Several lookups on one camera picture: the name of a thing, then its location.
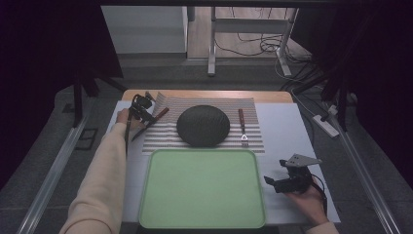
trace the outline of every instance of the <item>human hand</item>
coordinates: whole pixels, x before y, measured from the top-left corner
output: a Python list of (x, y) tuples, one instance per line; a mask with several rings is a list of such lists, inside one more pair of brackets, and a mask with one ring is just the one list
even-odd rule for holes
[[(116, 118), (116, 123), (123, 123), (127, 124), (128, 123), (128, 117), (129, 117), (129, 110), (127, 108), (124, 108), (121, 111), (118, 111), (118, 116)], [(141, 123), (140, 121), (136, 120), (135, 118), (131, 118), (131, 130), (136, 129), (136, 128), (146, 128), (146, 126)]]
[(318, 226), (329, 221), (324, 213), (321, 194), (319, 194), (313, 186), (310, 186), (309, 189), (302, 194), (284, 194), (297, 205), (298, 209), (313, 225)]

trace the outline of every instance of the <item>striped placemat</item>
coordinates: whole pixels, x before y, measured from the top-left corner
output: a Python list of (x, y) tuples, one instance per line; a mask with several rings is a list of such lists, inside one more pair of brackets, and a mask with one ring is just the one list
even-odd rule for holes
[[(257, 156), (264, 154), (264, 143), (253, 98), (178, 98), (165, 97), (162, 94), (158, 94), (153, 111), (154, 116), (165, 107), (169, 108), (169, 112), (146, 131), (142, 148), (143, 155), (151, 155), (157, 149), (191, 147), (179, 137), (176, 130), (176, 122), (186, 109), (195, 105), (215, 106), (222, 110), (230, 120), (230, 133), (223, 142), (213, 148), (243, 148), (251, 150)], [(240, 108), (244, 111), (248, 147), (242, 147), (242, 131), (238, 114), (238, 109)]]

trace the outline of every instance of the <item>person's left hand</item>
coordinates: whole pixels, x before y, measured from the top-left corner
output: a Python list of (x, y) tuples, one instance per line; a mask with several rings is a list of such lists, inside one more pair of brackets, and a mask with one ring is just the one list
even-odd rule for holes
[[(118, 111), (118, 116), (116, 118), (116, 123), (123, 123), (127, 124), (128, 123), (128, 116), (129, 116), (129, 110), (127, 108), (124, 108), (121, 111)], [(136, 120), (135, 118), (131, 118), (131, 130), (136, 129), (136, 128), (146, 128), (146, 126), (141, 123), (140, 121)]]

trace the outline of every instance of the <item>round dark plate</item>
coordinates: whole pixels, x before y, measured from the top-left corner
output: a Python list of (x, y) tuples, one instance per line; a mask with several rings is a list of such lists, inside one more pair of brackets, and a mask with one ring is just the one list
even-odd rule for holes
[(183, 141), (196, 147), (212, 147), (230, 132), (230, 120), (222, 110), (210, 105), (197, 105), (178, 118), (176, 129)]

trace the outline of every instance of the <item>electrical outlet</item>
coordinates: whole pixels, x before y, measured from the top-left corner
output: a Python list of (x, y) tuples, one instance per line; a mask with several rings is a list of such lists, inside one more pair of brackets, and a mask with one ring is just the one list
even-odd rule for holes
[(321, 116), (316, 115), (313, 117), (314, 121), (332, 138), (338, 137), (339, 133), (334, 129), (327, 121), (322, 122)]

